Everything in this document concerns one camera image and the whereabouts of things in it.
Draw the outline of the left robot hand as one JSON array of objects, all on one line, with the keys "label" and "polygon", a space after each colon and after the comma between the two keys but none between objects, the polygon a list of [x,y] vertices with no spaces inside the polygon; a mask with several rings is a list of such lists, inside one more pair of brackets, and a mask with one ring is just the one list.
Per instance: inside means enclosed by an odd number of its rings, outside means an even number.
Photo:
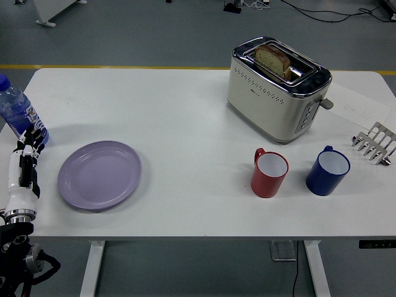
[{"label": "left robot hand", "polygon": [[17,141],[9,163],[8,193],[10,199],[4,210],[6,224],[32,222],[37,215],[40,198],[37,163],[44,149],[41,131],[28,127]]}]

